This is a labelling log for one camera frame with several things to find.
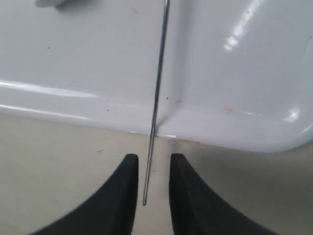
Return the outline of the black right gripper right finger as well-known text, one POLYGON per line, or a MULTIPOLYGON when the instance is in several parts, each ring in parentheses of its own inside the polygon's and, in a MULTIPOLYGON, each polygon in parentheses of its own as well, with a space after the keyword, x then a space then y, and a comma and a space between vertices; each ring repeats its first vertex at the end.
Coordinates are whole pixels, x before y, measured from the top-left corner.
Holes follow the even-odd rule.
POLYGON ((176 235, 271 235, 211 189, 182 154, 172 154, 169 205, 176 235))

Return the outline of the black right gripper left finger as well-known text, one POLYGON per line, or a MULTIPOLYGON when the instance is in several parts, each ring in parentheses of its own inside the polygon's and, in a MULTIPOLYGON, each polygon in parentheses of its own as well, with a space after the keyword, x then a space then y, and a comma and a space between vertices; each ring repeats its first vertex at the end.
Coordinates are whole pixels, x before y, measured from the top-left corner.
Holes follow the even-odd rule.
POLYGON ((130 235, 138 195, 138 156, 128 154, 89 199, 37 235, 130 235))

